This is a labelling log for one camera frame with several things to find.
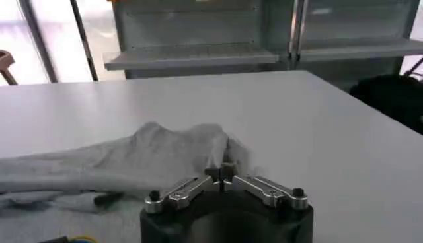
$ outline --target gray towel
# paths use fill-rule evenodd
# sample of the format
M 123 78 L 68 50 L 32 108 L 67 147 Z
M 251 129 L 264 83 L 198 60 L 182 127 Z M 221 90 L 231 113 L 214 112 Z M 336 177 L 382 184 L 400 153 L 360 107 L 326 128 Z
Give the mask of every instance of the gray towel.
M 98 196 L 118 192 L 142 198 L 220 167 L 228 143 L 235 168 L 245 172 L 247 150 L 214 124 L 170 131 L 151 122 L 130 137 L 99 145 L 1 159 L 0 209 L 42 205 L 96 212 Z

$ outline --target table surface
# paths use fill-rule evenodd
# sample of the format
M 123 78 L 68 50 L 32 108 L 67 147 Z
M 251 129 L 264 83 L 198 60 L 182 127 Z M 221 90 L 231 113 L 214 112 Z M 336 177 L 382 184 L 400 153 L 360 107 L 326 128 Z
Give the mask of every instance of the table surface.
M 0 114 L 3 158 L 218 123 L 305 188 L 314 242 L 423 242 L 423 136 L 304 71 L 2 87 Z

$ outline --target screw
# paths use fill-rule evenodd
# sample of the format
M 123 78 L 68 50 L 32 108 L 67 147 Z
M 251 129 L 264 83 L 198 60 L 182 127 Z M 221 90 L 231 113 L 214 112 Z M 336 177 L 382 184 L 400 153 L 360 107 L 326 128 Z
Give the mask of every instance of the screw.
M 160 192 L 157 191 L 157 190 L 151 191 L 150 194 L 149 194 L 149 196 L 150 196 L 150 199 L 152 201 L 158 201 L 158 200 L 160 200 Z
M 294 197 L 304 197 L 304 189 L 303 188 L 294 188 L 292 195 Z

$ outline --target white shelf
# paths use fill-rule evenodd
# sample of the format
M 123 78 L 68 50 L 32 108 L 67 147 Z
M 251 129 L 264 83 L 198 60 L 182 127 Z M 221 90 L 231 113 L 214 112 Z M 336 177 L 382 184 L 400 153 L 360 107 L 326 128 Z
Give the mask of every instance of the white shelf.
M 423 54 L 423 42 L 416 40 L 318 41 L 303 44 L 301 61 L 403 57 L 421 54 Z
M 275 63 L 278 55 L 260 46 L 241 44 L 161 46 L 105 54 L 107 70 L 164 69 Z

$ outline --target yellow object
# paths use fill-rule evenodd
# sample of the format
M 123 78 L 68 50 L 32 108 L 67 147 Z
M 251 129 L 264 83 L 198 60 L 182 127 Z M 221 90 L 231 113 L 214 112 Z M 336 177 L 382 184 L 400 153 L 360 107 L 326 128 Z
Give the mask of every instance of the yellow object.
M 91 238 L 90 236 L 77 236 L 77 237 L 69 239 L 70 242 L 75 240 L 88 240 L 88 241 L 91 241 L 92 243 L 98 243 L 98 241 L 96 241 L 94 238 Z

